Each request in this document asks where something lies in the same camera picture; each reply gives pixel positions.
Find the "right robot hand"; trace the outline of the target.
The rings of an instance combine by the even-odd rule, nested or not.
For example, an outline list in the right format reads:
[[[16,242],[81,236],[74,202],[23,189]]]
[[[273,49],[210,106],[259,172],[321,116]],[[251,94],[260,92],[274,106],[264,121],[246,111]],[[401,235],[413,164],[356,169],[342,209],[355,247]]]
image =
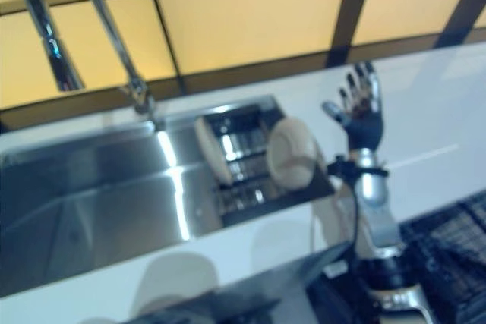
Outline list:
[[[384,131],[380,81],[370,61],[354,64],[339,88],[342,105],[322,103],[322,109],[345,132],[349,150],[377,150]]]

